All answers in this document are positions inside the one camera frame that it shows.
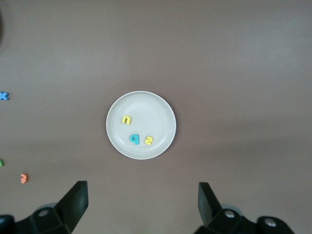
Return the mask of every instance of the screw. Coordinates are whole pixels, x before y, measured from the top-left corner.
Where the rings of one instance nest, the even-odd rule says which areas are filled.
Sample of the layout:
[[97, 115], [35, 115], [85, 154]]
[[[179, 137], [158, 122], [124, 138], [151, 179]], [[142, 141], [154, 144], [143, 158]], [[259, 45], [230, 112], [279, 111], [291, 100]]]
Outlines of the screw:
[[43, 210], [43, 211], [41, 211], [41, 212], [38, 214], [38, 216], [39, 216], [39, 217], [43, 217], [43, 216], [47, 215], [48, 213], [49, 213], [48, 210]]
[[224, 214], [227, 218], [234, 218], [235, 217], [235, 215], [232, 211], [226, 211]]
[[266, 223], [266, 225], [270, 226], [270, 227], [276, 227], [276, 223], [273, 219], [270, 218], [266, 218], [264, 220], [264, 222]]

